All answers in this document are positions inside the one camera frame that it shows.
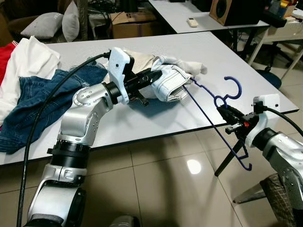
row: wooden speaker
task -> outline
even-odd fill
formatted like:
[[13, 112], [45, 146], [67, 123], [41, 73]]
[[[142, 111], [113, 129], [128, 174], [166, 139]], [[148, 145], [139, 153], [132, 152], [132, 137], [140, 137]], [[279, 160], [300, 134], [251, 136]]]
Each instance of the wooden speaker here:
[[253, 25], [264, 8], [264, 0], [213, 0], [209, 15], [224, 26]]

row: plaid fabric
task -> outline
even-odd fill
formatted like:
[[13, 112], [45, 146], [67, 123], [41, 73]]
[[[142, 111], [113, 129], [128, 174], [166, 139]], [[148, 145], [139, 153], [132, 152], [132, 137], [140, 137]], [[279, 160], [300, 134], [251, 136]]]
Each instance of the plaid fabric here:
[[296, 227], [293, 210], [279, 175], [269, 176], [260, 181], [260, 185], [278, 221], [288, 227]]

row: blue denim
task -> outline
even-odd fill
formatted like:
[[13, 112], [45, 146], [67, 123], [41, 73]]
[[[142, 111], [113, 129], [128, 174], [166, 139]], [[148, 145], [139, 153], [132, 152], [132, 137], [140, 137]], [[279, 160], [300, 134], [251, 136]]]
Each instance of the blue denim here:
[[[26, 145], [37, 112], [55, 86], [68, 74], [56, 70], [51, 80], [39, 77], [20, 78], [21, 96], [17, 106], [4, 119], [0, 131], [0, 152], [12, 154]], [[100, 83], [107, 70], [91, 63], [71, 76], [55, 93], [43, 110], [32, 142], [39, 139], [43, 130], [57, 121], [72, 104], [72, 97], [82, 87]]]

